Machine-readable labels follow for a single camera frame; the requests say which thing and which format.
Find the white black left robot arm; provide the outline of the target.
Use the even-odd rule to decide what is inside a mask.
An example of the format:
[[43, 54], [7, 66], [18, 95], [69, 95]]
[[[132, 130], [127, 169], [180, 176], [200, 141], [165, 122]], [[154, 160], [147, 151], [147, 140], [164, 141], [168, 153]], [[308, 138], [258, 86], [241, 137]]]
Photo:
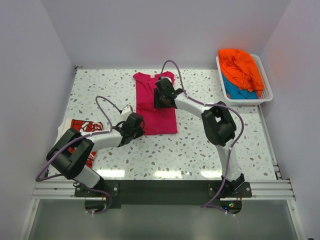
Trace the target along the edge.
[[144, 134], [144, 123], [141, 115], [132, 112], [110, 132], [81, 133], [70, 128], [55, 143], [46, 160], [66, 179], [85, 185], [88, 193], [99, 196], [104, 190], [103, 179], [86, 166], [90, 154], [106, 148], [122, 147], [141, 137]]

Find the magenta t shirt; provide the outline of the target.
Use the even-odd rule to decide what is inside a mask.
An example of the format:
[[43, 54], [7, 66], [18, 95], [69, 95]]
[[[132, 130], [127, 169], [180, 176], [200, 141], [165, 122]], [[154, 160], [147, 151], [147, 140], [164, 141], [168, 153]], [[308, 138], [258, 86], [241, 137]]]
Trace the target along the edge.
[[136, 112], [143, 117], [144, 134], [147, 136], [178, 133], [175, 109], [154, 107], [154, 90], [159, 76], [142, 72], [133, 75], [136, 81]]

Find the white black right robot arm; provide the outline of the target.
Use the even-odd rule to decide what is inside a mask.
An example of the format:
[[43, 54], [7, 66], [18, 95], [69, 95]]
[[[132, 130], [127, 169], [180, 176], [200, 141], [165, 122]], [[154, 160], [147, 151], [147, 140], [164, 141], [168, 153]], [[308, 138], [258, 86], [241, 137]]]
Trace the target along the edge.
[[222, 190], [230, 197], [235, 196], [245, 182], [244, 174], [233, 150], [236, 138], [236, 123], [231, 115], [231, 108], [224, 102], [205, 105], [187, 97], [181, 88], [174, 89], [172, 82], [161, 77], [155, 83], [155, 108], [175, 108], [186, 111], [202, 120], [205, 136], [218, 152], [222, 166]]

